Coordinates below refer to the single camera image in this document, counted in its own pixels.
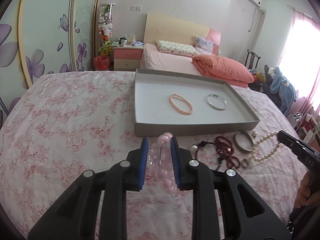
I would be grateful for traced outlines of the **right hand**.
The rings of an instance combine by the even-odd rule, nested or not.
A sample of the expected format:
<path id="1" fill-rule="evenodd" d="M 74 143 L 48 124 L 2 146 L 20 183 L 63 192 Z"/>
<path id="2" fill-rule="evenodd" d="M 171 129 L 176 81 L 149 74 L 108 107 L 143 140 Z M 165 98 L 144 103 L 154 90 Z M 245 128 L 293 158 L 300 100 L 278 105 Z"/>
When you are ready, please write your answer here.
<path id="1" fill-rule="evenodd" d="M 301 208 L 303 206 L 308 206 L 313 203 L 313 200 L 310 195 L 310 172 L 306 172 L 303 179 L 300 182 L 300 187 L 297 191 L 297 195 L 294 202 L 294 208 Z"/>

